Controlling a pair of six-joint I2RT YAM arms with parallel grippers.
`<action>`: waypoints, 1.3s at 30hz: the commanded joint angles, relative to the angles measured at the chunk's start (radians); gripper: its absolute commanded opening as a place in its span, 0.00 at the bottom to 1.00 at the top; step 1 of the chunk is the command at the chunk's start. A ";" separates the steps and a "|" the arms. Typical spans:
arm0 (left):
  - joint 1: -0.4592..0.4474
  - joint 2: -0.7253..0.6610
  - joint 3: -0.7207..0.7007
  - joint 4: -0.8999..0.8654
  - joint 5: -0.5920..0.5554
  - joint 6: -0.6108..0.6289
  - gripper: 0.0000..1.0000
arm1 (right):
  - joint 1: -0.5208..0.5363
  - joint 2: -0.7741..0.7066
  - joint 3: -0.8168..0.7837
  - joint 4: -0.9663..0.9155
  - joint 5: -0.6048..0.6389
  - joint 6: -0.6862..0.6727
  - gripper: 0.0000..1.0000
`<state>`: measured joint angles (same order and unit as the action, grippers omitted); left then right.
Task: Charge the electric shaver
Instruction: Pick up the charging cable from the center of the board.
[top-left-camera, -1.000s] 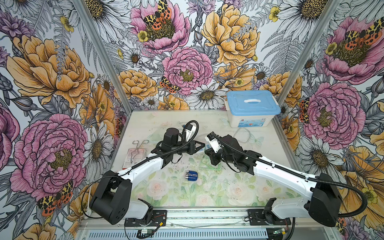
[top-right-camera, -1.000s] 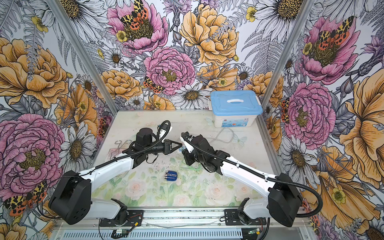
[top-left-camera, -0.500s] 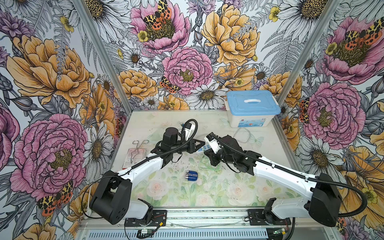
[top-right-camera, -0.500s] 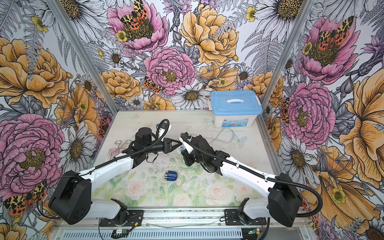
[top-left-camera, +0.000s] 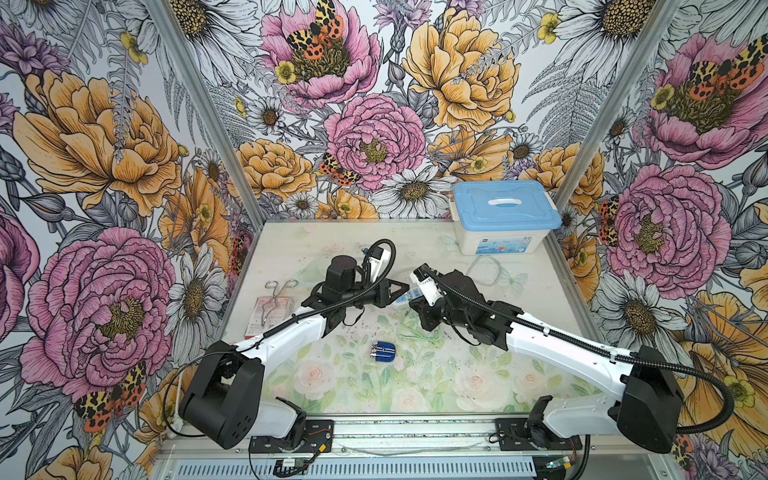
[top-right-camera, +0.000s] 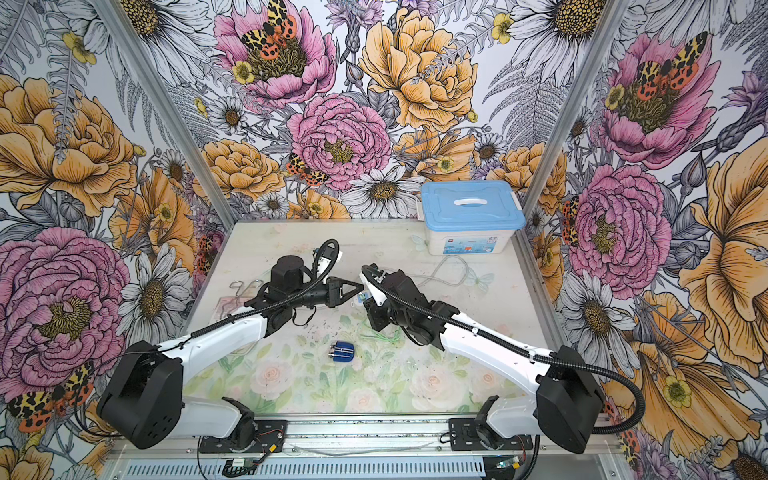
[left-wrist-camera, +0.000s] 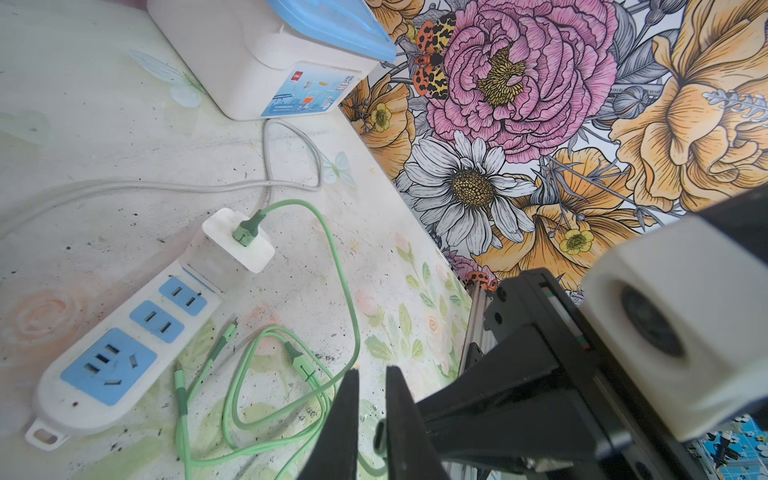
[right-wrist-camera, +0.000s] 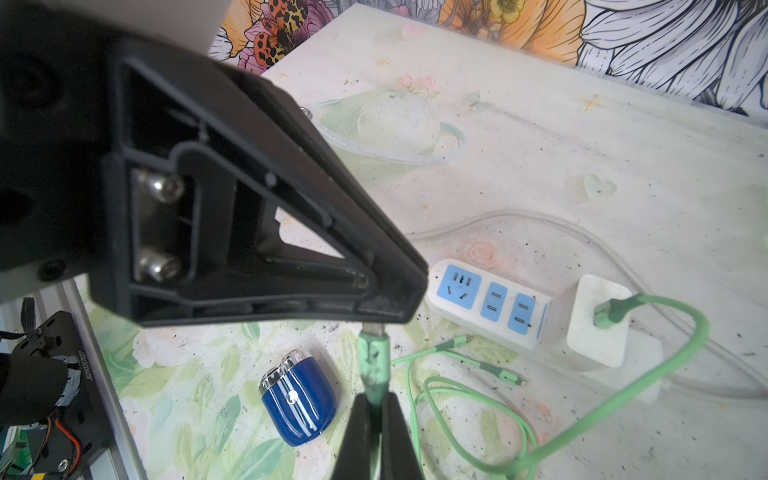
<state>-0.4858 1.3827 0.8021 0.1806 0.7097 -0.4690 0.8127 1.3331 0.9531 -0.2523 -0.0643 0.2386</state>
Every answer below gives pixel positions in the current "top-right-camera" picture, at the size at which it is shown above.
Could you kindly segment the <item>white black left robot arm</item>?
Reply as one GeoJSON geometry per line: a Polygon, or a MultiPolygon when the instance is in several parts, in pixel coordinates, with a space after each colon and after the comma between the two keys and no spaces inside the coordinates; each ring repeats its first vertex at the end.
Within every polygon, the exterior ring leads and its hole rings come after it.
{"type": "Polygon", "coordinates": [[[184,387],[229,354],[294,324],[298,309],[336,308],[361,293],[362,284],[332,276],[340,257],[335,239],[315,250],[311,265],[296,255],[282,256],[269,281],[234,313],[177,339],[134,343],[116,365],[97,415],[138,449],[185,437],[228,451],[251,448],[257,439],[251,409],[229,397],[186,397],[184,387]]]}

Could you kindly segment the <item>blue electric shaver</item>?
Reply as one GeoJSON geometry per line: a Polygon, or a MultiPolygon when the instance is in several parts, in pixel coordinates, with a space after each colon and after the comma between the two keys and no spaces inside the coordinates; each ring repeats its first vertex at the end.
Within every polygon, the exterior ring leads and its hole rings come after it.
{"type": "Polygon", "coordinates": [[[350,363],[355,358],[355,346],[349,342],[337,341],[331,345],[328,357],[338,363],[350,363]]]}

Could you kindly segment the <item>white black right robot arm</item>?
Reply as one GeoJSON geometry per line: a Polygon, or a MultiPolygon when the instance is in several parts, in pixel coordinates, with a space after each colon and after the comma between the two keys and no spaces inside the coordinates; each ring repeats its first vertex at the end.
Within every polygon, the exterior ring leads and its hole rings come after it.
{"type": "Polygon", "coordinates": [[[553,351],[502,335],[452,305],[428,300],[401,270],[386,273],[369,264],[361,279],[370,294],[364,307],[372,329],[397,326],[414,344],[467,358],[524,391],[517,400],[489,396],[475,417],[477,434],[491,449],[530,435],[581,454],[592,436],[630,430],[645,415],[645,397],[633,381],[587,363],[570,347],[553,351]],[[599,423],[606,403],[601,377],[624,386],[634,399],[633,413],[617,424],[599,423]]]}

